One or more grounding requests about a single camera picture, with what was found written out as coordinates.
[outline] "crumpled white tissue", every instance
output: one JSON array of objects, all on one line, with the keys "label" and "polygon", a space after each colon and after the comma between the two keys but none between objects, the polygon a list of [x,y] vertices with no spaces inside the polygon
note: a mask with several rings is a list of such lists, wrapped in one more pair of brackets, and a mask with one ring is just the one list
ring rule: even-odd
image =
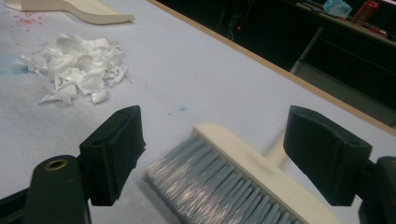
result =
[{"label": "crumpled white tissue", "polygon": [[108,97],[112,87],[125,77],[128,67],[121,67],[123,53],[107,38],[85,40],[79,35],[60,35],[55,43],[46,43],[38,57],[22,55],[18,64],[53,81],[55,91],[40,103],[63,101],[72,104],[78,91],[91,95],[95,104]]}]

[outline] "brush bristle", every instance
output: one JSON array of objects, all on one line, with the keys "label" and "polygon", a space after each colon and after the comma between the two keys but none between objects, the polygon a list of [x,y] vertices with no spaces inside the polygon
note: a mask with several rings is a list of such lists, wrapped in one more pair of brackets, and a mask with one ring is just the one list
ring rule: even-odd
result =
[{"label": "brush bristle", "polygon": [[147,175],[185,223],[301,223],[197,135],[155,161]]}]

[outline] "blue mark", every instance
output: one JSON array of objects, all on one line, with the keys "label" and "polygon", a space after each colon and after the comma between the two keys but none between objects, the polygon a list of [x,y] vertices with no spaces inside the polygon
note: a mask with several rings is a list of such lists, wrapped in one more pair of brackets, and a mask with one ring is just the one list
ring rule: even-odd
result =
[{"label": "blue mark", "polygon": [[27,68],[17,65],[15,55],[0,55],[0,76],[15,76],[29,73]]},{"label": "blue mark", "polygon": [[184,112],[184,111],[186,111],[188,109],[188,107],[186,107],[186,106],[182,106],[180,109],[179,109],[179,111],[181,111],[181,112]]}]

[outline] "beige dustpan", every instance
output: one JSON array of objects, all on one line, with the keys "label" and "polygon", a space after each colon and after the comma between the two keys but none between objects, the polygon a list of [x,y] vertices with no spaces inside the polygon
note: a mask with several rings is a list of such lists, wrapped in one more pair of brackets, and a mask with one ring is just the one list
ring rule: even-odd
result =
[{"label": "beige dustpan", "polygon": [[120,14],[100,0],[4,0],[4,3],[19,11],[66,11],[93,24],[134,20],[133,15]]}]

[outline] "white table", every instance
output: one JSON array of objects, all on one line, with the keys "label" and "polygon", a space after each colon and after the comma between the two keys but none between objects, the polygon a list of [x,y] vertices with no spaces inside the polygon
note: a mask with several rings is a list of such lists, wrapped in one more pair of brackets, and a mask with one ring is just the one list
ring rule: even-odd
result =
[{"label": "white table", "polygon": [[[396,156],[395,132],[267,61],[227,42],[193,21],[144,0],[108,1],[132,13],[135,22],[92,25],[64,12],[23,13],[0,6],[0,198],[29,187],[36,165],[57,155],[77,156],[78,145],[118,109],[140,105],[146,152],[113,207],[92,207],[100,223],[177,223],[142,181],[145,167],[186,139],[195,123],[216,122],[265,152],[285,128],[290,105],[317,110],[373,147],[371,160]],[[53,42],[60,34],[86,39],[107,36],[124,51],[127,79],[93,105],[79,96],[73,105],[40,105],[53,91],[39,76],[12,75],[13,60]],[[321,197],[287,161],[285,172]],[[342,223],[359,223],[352,208],[330,209]]]}]

